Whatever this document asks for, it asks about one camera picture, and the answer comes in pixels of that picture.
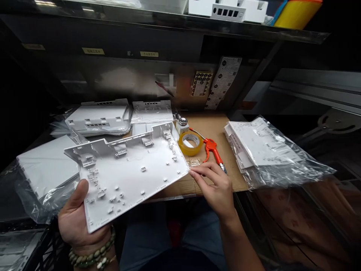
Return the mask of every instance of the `white bottle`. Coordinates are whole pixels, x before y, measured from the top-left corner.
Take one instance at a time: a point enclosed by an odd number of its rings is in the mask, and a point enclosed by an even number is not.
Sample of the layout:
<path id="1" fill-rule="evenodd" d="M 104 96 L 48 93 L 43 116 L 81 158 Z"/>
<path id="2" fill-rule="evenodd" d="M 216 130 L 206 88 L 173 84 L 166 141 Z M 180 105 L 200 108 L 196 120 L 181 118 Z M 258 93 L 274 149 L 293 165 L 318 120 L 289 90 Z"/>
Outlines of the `white bottle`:
<path id="1" fill-rule="evenodd" d="M 176 123 L 176 129 L 179 134 L 183 134 L 189 130 L 188 120 L 186 118 L 179 118 Z"/>

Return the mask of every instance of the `hand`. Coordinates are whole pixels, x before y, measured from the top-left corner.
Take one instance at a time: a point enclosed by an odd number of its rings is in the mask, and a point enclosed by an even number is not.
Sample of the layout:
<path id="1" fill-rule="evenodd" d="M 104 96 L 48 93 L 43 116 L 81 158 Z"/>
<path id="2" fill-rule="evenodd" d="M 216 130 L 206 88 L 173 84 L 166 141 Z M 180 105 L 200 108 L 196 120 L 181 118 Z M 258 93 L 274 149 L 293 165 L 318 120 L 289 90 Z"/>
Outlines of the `hand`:
<path id="1" fill-rule="evenodd" d="M 236 215 L 233 204 L 232 181 L 215 162 L 206 162 L 191 167 L 189 174 L 199 185 L 208 204 L 220 220 L 232 219 Z M 200 174 L 207 176 L 213 184 L 208 185 Z"/>
<path id="2" fill-rule="evenodd" d="M 88 181 L 81 180 L 58 217 L 61 237 L 79 256 L 94 253 L 109 241 L 111 235 L 109 224 L 91 234 L 88 233 L 83 203 L 88 189 Z"/>

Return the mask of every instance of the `cardboard sheet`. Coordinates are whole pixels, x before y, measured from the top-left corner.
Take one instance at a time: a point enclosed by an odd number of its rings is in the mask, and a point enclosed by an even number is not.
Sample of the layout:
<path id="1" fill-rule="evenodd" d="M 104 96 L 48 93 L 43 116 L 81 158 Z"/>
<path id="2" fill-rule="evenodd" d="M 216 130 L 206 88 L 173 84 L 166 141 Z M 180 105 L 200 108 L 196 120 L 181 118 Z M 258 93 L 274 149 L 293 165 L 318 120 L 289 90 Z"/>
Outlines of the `cardboard sheet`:
<path id="1" fill-rule="evenodd" d="M 245 191 L 247 189 L 247 184 L 238 169 L 235 156 L 232 152 L 232 149 L 227 141 L 226 136 L 224 135 L 223 129 L 226 123 L 229 121 L 227 116 L 224 113 L 211 113 L 211 112 L 199 112 L 199 113 L 183 113 L 182 117 L 188 119 L 188 124 L 191 128 L 200 132 L 204 137 L 213 139 L 217 143 L 217 150 L 221 156 L 223 163 L 227 169 L 228 176 L 231 178 L 233 183 L 233 190 L 235 192 Z M 189 159 L 199 159 L 200 162 L 206 159 L 206 150 L 205 145 L 201 151 L 195 156 L 185 155 L 186 160 Z M 213 153 L 209 154 L 209 161 L 215 161 Z M 207 183 L 211 184 L 212 182 L 204 177 Z M 156 195 L 150 198 L 150 200 L 155 199 L 166 199 L 173 198 L 177 196 L 202 196 L 202 191 L 200 190 L 197 183 L 193 178 L 188 174 L 184 176 L 179 181 L 160 191 Z"/>

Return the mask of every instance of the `tape roll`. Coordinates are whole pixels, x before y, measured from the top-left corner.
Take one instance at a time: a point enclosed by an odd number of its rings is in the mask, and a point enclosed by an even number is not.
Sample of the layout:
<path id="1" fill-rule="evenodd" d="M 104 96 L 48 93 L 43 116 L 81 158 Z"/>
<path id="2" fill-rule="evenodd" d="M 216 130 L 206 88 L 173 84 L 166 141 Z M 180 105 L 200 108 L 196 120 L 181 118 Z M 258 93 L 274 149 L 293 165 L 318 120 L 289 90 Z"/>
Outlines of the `tape roll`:
<path id="1" fill-rule="evenodd" d="M 194 148 L 190 148 L 188 146 L 186 146 L 184 144 L 183 141 L 185 140 L 192 140 L 196 143 L 196 147 Z M 183 134 L 181 134 L 179 136 L 179 141 L 178 141 L 178 145 L 180 150 L 182 151 L 183 154 L 185 155 L 189 155 L 189 156 L 194 156 L 197 153 L 199 153 L 200 149 L 202 148 L 203 145 L 203 140 L 201 139 L 201 137 L 193 132 L 185 132 Z"/>

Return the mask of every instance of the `green bead bracelet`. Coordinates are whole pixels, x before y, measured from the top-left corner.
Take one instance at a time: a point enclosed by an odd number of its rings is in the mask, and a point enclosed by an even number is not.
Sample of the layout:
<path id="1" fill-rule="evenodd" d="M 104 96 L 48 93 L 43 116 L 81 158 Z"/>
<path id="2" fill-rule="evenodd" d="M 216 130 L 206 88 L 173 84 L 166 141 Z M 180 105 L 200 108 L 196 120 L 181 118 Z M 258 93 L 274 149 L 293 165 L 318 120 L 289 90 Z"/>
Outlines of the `green bead bracelet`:
<path id="1" fill-rule="evenodd" d="M 111 227 L 111 236 L 109 241 L 98 249 L 96 252 L 90 255 L 78 256 L 74 253 L 73 249 L 70 249 L 69 252 L 69 261 L 72 266 L 77 268 L 88 268 L 93 264 L 97 264 L 97 269 L 103 271 L 105 266 L 109 263 L 109 259 L 104 257 L 105 254 L 110 250 L 115 240 L 115 230 L 114 227 Z"/>

